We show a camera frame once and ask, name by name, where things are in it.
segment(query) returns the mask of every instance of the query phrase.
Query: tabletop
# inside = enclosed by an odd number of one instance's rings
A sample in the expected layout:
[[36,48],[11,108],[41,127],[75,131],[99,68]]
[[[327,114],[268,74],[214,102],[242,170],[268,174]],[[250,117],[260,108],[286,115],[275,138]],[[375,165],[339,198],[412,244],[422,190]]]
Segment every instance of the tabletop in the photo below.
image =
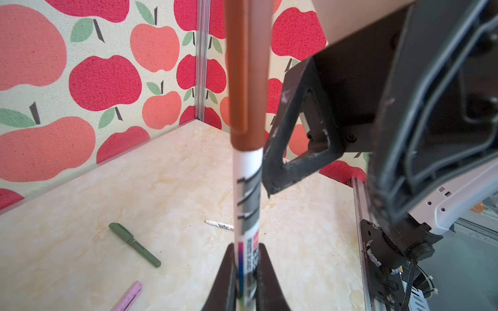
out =
[[[259,240],[293,311],[364,310],[353,189],[315,173],[269,199]],[[198,120],[0,215],[2,310],[200,310],[233,233],[229,134]],[[154,268],[108,228],[119,222]]]

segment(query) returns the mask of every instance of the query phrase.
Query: pink highlighter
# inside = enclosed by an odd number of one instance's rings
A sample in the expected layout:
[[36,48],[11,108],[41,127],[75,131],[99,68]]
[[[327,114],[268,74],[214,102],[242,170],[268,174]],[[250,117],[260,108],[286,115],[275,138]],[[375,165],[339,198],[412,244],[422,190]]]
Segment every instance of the pink highlighter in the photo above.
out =
[[113,311],[127,311],[133,305],[136,298],[142,293],[142,283],[136,281],[131,288],[121,298],[118,304],[114,307]]

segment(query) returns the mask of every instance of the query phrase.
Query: white pen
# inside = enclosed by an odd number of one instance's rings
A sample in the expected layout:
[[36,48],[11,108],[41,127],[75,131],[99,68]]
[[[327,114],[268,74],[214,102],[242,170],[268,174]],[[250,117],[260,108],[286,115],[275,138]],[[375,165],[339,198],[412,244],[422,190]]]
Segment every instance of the white pen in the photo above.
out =
[[207,224],[210,224],[211,226],[216,226],[216,227],[220,227],[220,228],[223,228],[223,229],[228,229],[228,230],[231,230],[231,231],[234,230],[234,226],[226,224],[226,223],[212,221],[212,220],[205,220],[204,222],[207,223]]

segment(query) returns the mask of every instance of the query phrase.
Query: brown marker cap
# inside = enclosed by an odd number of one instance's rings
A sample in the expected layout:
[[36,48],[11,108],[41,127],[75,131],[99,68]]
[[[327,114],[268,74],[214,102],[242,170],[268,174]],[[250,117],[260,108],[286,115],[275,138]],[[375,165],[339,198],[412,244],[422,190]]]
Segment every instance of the brown marker cap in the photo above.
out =
[[264,146],[273,1],[226,0],[231,140],[240,151]]

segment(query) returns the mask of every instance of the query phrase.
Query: apple print fabric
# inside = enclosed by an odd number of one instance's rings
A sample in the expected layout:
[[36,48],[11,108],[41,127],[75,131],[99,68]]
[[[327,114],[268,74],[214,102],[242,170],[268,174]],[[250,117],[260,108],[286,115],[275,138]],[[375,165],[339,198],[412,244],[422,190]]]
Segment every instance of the apple print fabric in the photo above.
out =
[[0,210],[194,118],[197,0],[9,2]]
[[[213,85],[224,85],[225,75],[209,69],[209,62],[220,64],[226,72],[226,39],[223,18],[222,0],[211,0],[210,11],[210,44],[208,49],[208,70],[206,109],[210,109],[205,122],[212,126],[221,126],[230,131],[229,94],[228,89],[220,91]],[[270,52],[270,70],[268,76],[268,106],[266,110],[266,138],[273,126],[285,72],[303,59],[317,53],[327,45],[327,39],[320,26],[318,16],[311,0],[273,0],[273,25]],[[292,160],[308,149],[308,138],[299,119],[289,141],[284,157]],[[345,153],[344,156],[320,170],[325,176],[341,183],[350,177],[366,179],[366,157],[361,153]]]

